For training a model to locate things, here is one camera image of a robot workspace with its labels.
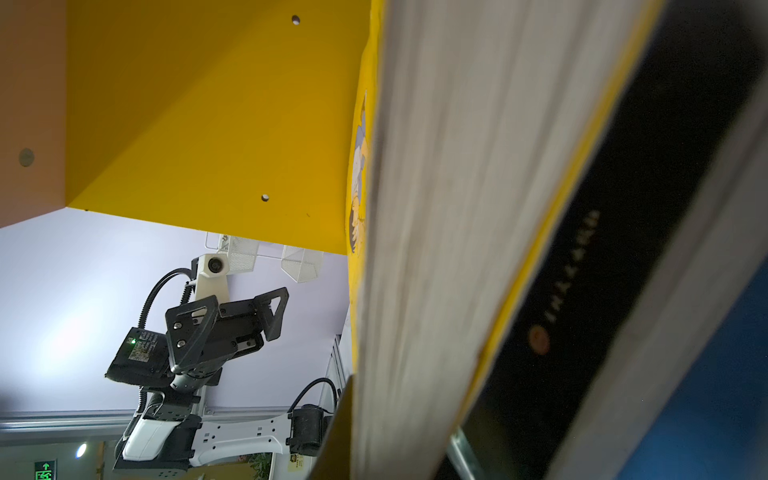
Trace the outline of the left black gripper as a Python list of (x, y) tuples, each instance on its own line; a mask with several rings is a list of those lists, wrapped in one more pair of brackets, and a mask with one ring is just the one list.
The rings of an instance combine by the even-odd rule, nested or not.
[(257, 352), (265, 340), (277, 340), (288, 300), (288, 289), (281, 287), (251, 300), (219, 304), (211, 295), (168, 309), (171, 387), (192, 393), (216, 385), (228, 361)]

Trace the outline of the yellow cartoon cover book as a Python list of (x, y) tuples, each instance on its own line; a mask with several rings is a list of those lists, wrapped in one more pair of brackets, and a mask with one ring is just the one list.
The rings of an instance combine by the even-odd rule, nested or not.
[(387, 3), (352, 478), (437, 470), (662, 9)]

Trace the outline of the black antler cover book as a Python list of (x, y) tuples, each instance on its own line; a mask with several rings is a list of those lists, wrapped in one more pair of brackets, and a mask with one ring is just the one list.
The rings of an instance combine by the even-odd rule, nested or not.
[(440, 479), (613, 479), (767, 257), (767, 5), (671, 1)]

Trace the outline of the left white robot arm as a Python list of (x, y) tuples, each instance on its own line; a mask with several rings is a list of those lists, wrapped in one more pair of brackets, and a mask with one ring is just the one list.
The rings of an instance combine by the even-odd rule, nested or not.
[(297, 395), (287, 411), (241, 423), (196, 414), (202, 388), (229, 361), (261, 350), (281, 335), (286, 288), (221, 303), (208, 296), (167, 310), (167, 330), (134, 327), (106, 378), (140, 390), (139, 406), (115, 448), (114, 471), (177, 479), (189, 469), (259, 453), (315, 457), (334, 412)]

